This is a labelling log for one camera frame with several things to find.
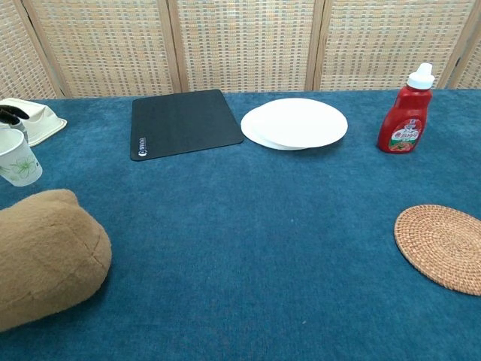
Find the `ketchup bottle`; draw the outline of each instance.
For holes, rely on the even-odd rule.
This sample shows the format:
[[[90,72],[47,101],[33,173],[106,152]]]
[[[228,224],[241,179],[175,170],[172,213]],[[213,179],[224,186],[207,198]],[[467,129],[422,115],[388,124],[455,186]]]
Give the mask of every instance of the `ketchup bottle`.
[[[422,63],[415,73],[410,74],[407,85],[399,91],[377,139],[377,146],[383,152],[409,153],[418,144],[426,127],[428,105],[433,96],[432,68],[432,64]]]

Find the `woven coaster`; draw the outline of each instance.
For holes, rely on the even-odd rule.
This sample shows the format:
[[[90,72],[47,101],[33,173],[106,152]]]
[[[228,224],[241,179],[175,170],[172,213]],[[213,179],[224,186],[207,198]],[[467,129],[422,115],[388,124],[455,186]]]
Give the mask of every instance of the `woven coaster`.
[[[442,205],[417,205],[399,215],[394,234],[418,271],[445,288],[481,296],[481,220]]]

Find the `brown fabric pillow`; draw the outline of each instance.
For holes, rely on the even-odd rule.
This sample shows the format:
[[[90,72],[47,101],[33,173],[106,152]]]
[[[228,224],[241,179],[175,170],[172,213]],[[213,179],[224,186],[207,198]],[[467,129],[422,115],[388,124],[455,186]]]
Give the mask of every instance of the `brown fabric pillow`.
[[[0,331],[70,308],[104,281],[110,240],[69,190],[0,211]]]

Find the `stacked plates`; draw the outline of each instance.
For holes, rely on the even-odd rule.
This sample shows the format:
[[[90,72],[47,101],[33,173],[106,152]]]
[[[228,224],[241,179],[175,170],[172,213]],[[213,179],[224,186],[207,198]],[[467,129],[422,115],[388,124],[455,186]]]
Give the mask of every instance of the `stacked plates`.
[[[347,132],[347,120],[325,103],[287,98],[252,109],[240,127],[248,139],[265,147],[301,150],[338,141]]]

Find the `black object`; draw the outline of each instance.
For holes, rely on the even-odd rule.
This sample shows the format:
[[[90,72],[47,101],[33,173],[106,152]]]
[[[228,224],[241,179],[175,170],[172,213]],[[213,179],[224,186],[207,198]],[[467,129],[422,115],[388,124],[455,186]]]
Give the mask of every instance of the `black object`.
[[[153,96],[132,103],[132,160],[224,147],[243,140],[220,90]]]
[[[20,123],[20,119],[28,119],[29,115],[20,108],[12,105],[0,105],[0,122],[15,126]]]

